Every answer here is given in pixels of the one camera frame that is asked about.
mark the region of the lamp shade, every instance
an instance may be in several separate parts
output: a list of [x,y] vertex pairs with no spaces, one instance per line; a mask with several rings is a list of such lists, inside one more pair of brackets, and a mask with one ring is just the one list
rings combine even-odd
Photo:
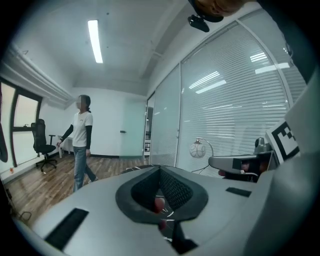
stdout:
[[190,146],[189,152],[193,158],[203,158],[206,154],[206,147],[197,138],[196,142]]

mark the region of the woman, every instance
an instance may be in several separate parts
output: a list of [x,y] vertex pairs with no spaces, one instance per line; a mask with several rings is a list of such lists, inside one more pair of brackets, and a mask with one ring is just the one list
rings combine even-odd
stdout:
[[73,132],[73,152],[75,157],[74,164],[74,186],[73,192],[82,188],[85,173],[89,176],[89,183],[98,180],[97,176],[87,165],[87,157],[90,156],[91,132],[94,122],[91,111],[89,110],[91,100],[88,95],[80,95],[76,107],[80,110],[73,117],[72,124],[62,138],[56,144],[60,144]]

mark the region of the table lamp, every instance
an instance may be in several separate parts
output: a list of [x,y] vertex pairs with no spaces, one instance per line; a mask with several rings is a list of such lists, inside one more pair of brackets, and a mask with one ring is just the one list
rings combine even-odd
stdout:
[[214,149],[209,141],[204,138],[197,137],[196,141],[190,146],[189,152],[193,158],[203,158],[206,154],[206,146],[203,145],[200,140],[207,142],[212,151],[212,157],[214,156]]

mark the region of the black textured gripper pad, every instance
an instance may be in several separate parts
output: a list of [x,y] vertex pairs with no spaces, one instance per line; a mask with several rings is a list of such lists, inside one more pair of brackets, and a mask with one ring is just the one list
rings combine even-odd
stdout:
[[159,189],[174,210],[177,221],[196,218],[208,202],[208,193],[202,186],[163,166],[121,185],[115,199],[120,210],[133,221],[157,224],[159,217],[153,211]]

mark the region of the white table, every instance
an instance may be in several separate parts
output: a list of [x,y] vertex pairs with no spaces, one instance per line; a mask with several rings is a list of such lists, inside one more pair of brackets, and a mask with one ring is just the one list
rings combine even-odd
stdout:
[[[70,155],[70,147],[72,146],[72,140],[73,140],[73,137],[69,136],[63,141],[63,143],[67,143],[67,150],[68,150],[69,155]],[[63,155],[63,151],[62,151],[61,145],[60,145],[60,147],[58,147],[58,151],[59,151],[59,157],[61,159],[62,155]]]

